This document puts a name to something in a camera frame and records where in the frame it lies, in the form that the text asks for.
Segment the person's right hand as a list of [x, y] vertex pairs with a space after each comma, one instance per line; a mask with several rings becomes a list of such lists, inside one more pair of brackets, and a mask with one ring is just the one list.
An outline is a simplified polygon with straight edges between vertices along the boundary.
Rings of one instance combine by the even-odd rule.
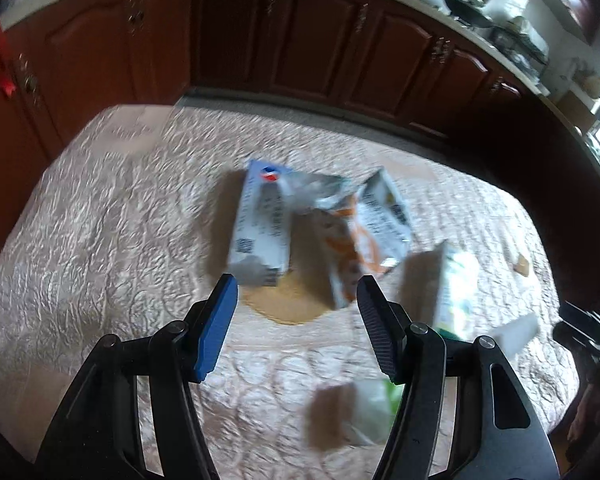
[[566, 452], [570, 464], [577, 463], [600, 434], [600, 368], [588, 378], [576, 416], [570, 424]]

